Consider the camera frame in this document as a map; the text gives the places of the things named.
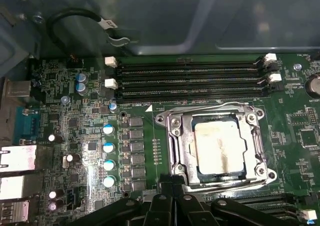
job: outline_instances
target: white dimm latch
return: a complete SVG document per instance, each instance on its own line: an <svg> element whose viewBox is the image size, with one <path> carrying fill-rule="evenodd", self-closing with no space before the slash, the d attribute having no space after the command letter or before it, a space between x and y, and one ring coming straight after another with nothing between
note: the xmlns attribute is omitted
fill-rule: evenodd
<svg viewBox="0 0 320 226"><path fill-rule="evenodd" d="M118 89L118 83L116 82L115 79L111 78L111 79L105 79L104 80L104 86L105 88L111 88L113 90Z"/></svg>
<svg viewBox="0 0 320 226"><path fill-rule="evenodd" d="M118 66L117 60L113 56L105 57L104 62L106 66L110 66L112 68L116 68Z"/></svg>
<svg viewBox="0 0 320 226"><path fill-rule="evenodd" d="M263 61L266 64L269 64L271 62L275 62L275 61L277 61L277 55L274 53L268 53L267 55L264 56Z"/></svg>
<svg viewBox="0 0 320 226"><path fill-rule="evenodd" d="M279 73L273 73L268 77L268 82L270 83L279 82L279 81L282 81L281 74Z"/></svg>

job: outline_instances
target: motherboard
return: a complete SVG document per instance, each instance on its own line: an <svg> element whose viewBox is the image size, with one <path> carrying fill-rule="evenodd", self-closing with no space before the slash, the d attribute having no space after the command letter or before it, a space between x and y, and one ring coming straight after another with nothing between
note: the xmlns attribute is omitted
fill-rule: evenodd
<svg viewBox="0 0 320 226"><path fill-rule="evenodd" d="M166 174L183 176L184 190L208 204L230 197L316 223L289 210L320 214L320 62L310 55L29 64L32 86L45 97L14 109L9 140L51 162L39 168L38 225L72 222L122 198L143 201L161 192ZM299 200L285 200L292 195Z"/></svg>

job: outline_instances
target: capacitor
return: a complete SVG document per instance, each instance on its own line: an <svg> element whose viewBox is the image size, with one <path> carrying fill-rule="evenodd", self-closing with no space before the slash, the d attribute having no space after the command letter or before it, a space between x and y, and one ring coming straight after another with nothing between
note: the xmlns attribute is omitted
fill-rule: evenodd
<svg viewBox="0 0 320 226"><path fill-rule="evenodd" d="M86 85L83 83L78 83L75 86L75 90L78 92L79 95L86 95L88 93L88 89L86 88Z"/></svg>
<svg viewBox="0 0 320 226"><path fill-rule="evenodd" d="M49 135L48 140L52 143L61 144L64 141L64 138L61 135L51 134Z"/></svg>
<svg viewBox="0 0 320 226"><path fill-rule="evenodd" d="M87 84L88 83L88 78L85 74L83 73L79 73L75 76L75 79L77 80L77 82L79 83L83 83L83 84Z"/></svg>
<svg viewBox="0 0 320 226"><path fill-rule="evenodd" d="M49 193L49 198L53 200L53 199L62 197L64 194L65 192L63 189L57 189Z"/></svg>
<svg viewBox="0 0 320 226"><path fill-rule="evenodd" d="M116 179L114 176L110 175L108 177L106 177L104 180L103 180L103 185L106 187L106 188L110 188L110 187L113 187L116 183Z"/></svg>
<svg viewBox="0 0 320 226"><path fill-rule="evenodd" d="M320 75L315 74L309 77L305 83L305 91L314 99L320 98Z"/></svg>
<svg viewBox="0 0 320 226"><path fill-rule="evenodd" d="M48 209L50 211L56 211L57 209L60 209L64 204L65 203L62 199L57 199L55 201L50 202Z"/></svg>
<svg viewBox="0 0 320 226"><path fill-rule="evenodd" d="M79 162L81 160L81 156L79 154L70 154L66 156L66 160L68 162Z"/></svg>
<svg viewBox="0 0 320 226"><path fill-rule="evenodd" d="M110 110L111 113L115 113L118 110L117 103L111 102L109 104L109 110Z"/></svg>
<svg viewBox="0 0 320 226"><path fill-rule="evenodd" d="M111 124L105 125L102 130L106 135L112 135L115 132L115 128Z"/></svg>
<svg viewBox="0 0 320 226"><path fill-rule="evenodd" d="M61 97L60 102L63 105L67 105L70 103L70 97L67 95L64 95L63 97Z"/></svg>
<svg viewBox="0 0 320 226"><path fill-rule="evenodd" d="M113 143L105 143L103 145L103 151L105 151L106 153L112 153L115 150L115 145Z"/></svg>
<svg viewBox="0 0 320 226"><path fill-rule="evenodd" d="M113 161L113 160L106 160L106 161L103 163L103 168L104 168L106 171L114 170L115 167L116 167L116 163L115 163L115 161Z"/></svg>

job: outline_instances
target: black capacitor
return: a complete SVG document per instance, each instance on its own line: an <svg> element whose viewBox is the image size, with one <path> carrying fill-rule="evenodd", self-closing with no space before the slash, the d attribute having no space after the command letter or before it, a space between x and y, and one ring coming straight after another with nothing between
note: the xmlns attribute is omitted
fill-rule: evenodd
<svg viewBox="0 0 320 226"><path fill-rule="evenodd" d="M49 211L56 211L57 209L60 209L64 204L65 202L62 199L57 199L50 202L48 209Z"/></svg>
<svg viewBox="0 0 320 226"><path fill-rule="evenodd" d="M64 141L64 138L61 135L51 134L49 135L48 140L52 143L61 144Z"/></svg>
<svg viewBox="0 0 320 226"><path fill-rule="evenodd" d="M63 195L65 195L65 191L63 189L57 189L57 190L53 190L49 193L49 198L51 200L56 199L56 198L60 198Z"/></svg>
<svg viewBox="0 0 320 226"><path fill-rule="evenodd" d="M70 154L66 156L66 160L68 162L79 162L81 160L81 156L79 154Z"/></svg>

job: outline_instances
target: cable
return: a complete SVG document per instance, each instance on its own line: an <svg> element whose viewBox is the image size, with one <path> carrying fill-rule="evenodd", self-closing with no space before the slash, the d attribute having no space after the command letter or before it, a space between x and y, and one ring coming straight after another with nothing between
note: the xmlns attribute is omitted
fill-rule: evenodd
<svg viewBox="0 0 320 226"><path fill-rule="evenodd" d="M87 18L90 18L94 21L96 21L98 24L100 24L100 26L102 28L104 28L103 25L101 25L101 22L104 21L104 19L95 14L94 12L90 11L90 10L86 10L86 9L81 9L81 8L67 8L64 10L61 10L57 13L55 13L54 15L50 16L49 19L46 21L46 31L48 33L48 36L50 37L50 39L52 40L52 42L65 54L67 54L68 56L70 56L72 59L75 59L76 56L74 53L71 53L66 45L64 44L63 41L60 40L59 37L56 36L55 31L54 31L54 24L56 24L59 20L66 18L68 16L72 16L72 15L80 15L80 16L84 16ZM127 43L130 41L128 38L121 38L119 40L127 40ZM128 54L128 50L124 48L124 46L120 47L121 51L123 52L124 50L126 54Z"/></svg>

